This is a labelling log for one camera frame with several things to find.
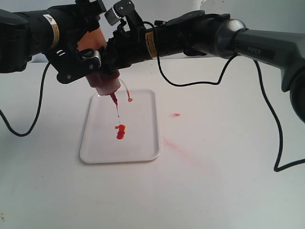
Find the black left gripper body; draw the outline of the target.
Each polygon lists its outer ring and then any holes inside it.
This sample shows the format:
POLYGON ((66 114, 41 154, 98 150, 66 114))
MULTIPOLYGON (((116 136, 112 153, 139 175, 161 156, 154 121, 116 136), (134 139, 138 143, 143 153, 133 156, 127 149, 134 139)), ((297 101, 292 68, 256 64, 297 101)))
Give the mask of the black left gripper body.
POLYGON ((100 15, 105 12, 87 10, 74 4, 57 5, 47 9, 47 12, 55 19, 59 26, 60 38, 54 48, 74 51, 78 48, 78 41, 86 32, 91 32, 99 27, 100 15))

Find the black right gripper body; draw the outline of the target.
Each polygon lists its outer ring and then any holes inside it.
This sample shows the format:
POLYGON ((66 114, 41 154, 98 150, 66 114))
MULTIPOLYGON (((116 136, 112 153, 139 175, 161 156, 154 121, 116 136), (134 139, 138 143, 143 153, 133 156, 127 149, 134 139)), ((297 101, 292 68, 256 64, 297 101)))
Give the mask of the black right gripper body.
POLYGON ((113 37, 107 42, 107 46, 115 47, 118 54, 131 65, 134 63, 152 60, 157 57, 157 45, 155 44, 155 28, 151 23, 147 23, 152 28, 144 26, 132 26, 129 20, 120 19, 117 30, 113 32, 113 37))

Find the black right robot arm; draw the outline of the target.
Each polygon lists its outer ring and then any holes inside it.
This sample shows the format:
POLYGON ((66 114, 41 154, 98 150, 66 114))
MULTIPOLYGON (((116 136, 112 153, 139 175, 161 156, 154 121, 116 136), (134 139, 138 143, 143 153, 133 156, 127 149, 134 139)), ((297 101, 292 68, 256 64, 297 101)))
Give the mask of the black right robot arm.
POLYGON ((296 115, 305 118, 305 36, 299 33, 259 31, 229 14, 195 10, 169 21, 156 20, 146 28, 130 0, 121 0, 105 13, 116 25, 113 37, 100 50, 108 73, 134 63, 178 53, 213 55, 229 59, 240 55, 280 69, 281 89, 290 93, 296 115))

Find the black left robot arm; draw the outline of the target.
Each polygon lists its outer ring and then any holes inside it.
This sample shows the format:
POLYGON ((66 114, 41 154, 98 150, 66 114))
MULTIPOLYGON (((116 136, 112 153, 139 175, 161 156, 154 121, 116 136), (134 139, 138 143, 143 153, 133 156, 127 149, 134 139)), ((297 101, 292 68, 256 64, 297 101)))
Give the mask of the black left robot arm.
POLYGON ((78 50, 78 42, 99 27, 107 10, 101 0, 77 0, 46 10, 0 11, 0 72, 25 70, 34 55, 42 53, 57 70, 57 80, 68 84, 101 67, 93 50, 78 50))

